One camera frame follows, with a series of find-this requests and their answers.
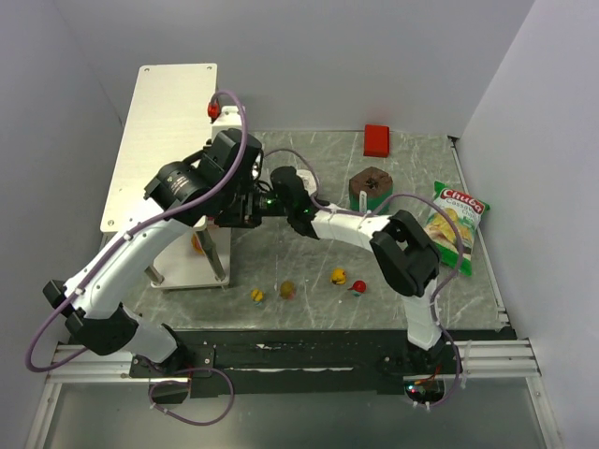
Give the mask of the yellow pink lion toy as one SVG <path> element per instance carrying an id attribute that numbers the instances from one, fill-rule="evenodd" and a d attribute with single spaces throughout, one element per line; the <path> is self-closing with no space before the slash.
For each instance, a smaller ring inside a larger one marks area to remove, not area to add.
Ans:
<path id="1" fill-rule="evenodd" d="M 194 251 L 196 253 L 201 254 L 201 255 L 205 254 L 204 251 L 203 251 L 203 248 L 201 246 L 201 243 L 199 241 L 199 238 L 198 238 L 197 234 L 193 234 L 191 236 L 191 244 L 192 244 L 192 247 L 193 247 L 193 249 L 194 249 Z"/>

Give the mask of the olive round toy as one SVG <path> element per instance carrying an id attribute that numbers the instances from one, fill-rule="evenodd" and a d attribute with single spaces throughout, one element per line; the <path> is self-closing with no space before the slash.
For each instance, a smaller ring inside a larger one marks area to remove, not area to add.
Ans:
<path id="1" fill-rule="evenodd" d="M 283 281 L 279 287 L 279 296 L 282 299 L 292 299 L 296 294 L 296 285 L 291 281 Z"/>

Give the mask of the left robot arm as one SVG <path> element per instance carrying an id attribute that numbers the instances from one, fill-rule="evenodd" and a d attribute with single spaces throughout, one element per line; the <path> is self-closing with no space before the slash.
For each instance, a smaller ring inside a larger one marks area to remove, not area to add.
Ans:
<path id="1" fill-rule="evenodd" d="M 258 139 L 229 128 L 202 150 L 162 166 L 128 227 L 76 276 L 45 286 L 71 337 L 97 355 L 124 349 L 165 372 L 182 369 L 189 355 L 174 331 L 130 311 L 124 296 L 174 240 L 202 217 L 217 218 L 236 196 L 252 189 L 252 168 L 261 154 Z"/>

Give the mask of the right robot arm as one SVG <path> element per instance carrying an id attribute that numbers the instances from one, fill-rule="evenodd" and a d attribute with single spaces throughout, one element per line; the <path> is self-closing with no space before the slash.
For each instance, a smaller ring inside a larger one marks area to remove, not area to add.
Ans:
<path id="1" fill-rule="evenodd" d="M 430 351 L 442 338 L 435 295 L 441 254 L 406 210 L 393 215 L 358 215 L 334 204 L 315 202 L 293 167 L 270 174 L 275 203 L 300 235 L 330 239 L 373 253 L 389 287 L 402 297 L 407 339 Z"/>

